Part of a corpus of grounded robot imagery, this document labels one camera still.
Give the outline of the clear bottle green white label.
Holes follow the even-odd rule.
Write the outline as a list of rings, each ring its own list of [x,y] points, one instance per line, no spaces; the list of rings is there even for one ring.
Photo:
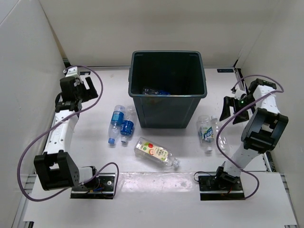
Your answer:
[[[214,133],[211,125],[210,117],[207,115],[200,115],[196,122],[199,142],[206,154],[213,152]]]

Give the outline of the clear bottle light blue label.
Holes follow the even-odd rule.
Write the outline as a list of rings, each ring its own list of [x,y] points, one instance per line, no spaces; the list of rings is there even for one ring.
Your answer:
[[[125,107],[123,105],[116,105],[111,117],[108,129],[108,143],[115,144],[115,140],[120,133],[121,125],[124,120]]]

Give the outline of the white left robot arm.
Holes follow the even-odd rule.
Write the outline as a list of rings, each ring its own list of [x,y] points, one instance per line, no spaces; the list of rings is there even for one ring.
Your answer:
[[[75,187],[81,183],[90,190],[99,187],[100,178],[95,175],[95,167],[77,167],[68,153],[82,103],[98,97],[91,78],[86,77],[85,81],[88,88],[75,76],[60,80],[62,92],[55,101],[55,123],[60,125],[50,132],[44,152],[34,158],[34,166],[44,190]]]

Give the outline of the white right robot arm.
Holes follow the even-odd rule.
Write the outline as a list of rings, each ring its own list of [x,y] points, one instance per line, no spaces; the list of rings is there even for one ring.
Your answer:
[[[256,79],[250,83],[248,93],[232,88],[234,97],[224,97],[220,121],[230,117],[233,108],[233,124],[246,122],[241,135],[241,145],[221,166],[213,178],[214,186],[226,189],[240,179],[242,169],[267,151],[272,151],[288,124],[276,105],[275,92],[278,83]]]

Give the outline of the crushed bottle inside bin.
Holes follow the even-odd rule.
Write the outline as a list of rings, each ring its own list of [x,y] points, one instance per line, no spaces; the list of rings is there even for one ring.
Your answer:
[[[158,90],[158,89],[153,89],[149,87],[144,87],[142,89],[142,93],[144,95],[171,95],[169,92],[163,91],[163,90]]]

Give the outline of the dark green plastic bin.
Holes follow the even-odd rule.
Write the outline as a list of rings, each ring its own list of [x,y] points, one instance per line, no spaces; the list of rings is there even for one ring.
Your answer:
[[[184,129],[199,102],[207,96],[202,57],[198,51],[135,51],[128,78],[142,128]],[[144,87],[171,95],[144,95]]]

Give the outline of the black blue table sticker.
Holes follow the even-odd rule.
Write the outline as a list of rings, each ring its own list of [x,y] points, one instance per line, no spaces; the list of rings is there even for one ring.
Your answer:
[[[231,68],[218,68],[218,73],[234,73],[234,70]]]

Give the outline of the clear bottle dark blue label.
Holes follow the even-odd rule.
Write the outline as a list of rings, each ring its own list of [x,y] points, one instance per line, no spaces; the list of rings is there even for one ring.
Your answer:
[[[136,117],[137,114],[135,107],[128,106],[120,130],[122,143],[127,143],[129,138],[132,136]]]

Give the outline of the clear bottle apple label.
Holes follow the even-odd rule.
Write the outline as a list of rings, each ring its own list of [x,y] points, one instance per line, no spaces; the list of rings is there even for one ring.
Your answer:
[[[172,152],[146,138],[140,137],[134,147],[134,153],[144,159],[151,160],[162,167],[179,168],[180,160]]]

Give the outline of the aluminium table frame rail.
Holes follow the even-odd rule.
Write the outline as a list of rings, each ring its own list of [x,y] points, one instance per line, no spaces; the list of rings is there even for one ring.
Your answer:
[[[245,91],[245,93],[247,94],[248,93],[248,90],[247,90],[247,85],[245,83],[245,80],[243,79],[243,74],[241,72],[241,69],[240,68],[234,68],[234,71],[235,71],[235,75],[236,75],[236,78],[237,78],[237,81],[238,81],[238,87],[239,89]]]

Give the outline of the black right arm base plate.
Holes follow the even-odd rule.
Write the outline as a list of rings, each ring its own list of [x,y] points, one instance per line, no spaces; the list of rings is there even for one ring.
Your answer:
[[[245,198],[240,180],[236,183],[217,180],[215,175],[203,171],[194,173],[193,178],[199,184],[201,201],[244,200]]]

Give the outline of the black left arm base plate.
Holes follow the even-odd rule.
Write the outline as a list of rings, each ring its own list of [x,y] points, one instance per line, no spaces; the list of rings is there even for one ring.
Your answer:
[[[71,189],[71,199],[102,199],[114,198],[115,173],[101,173],[87,184],[79,185]]]

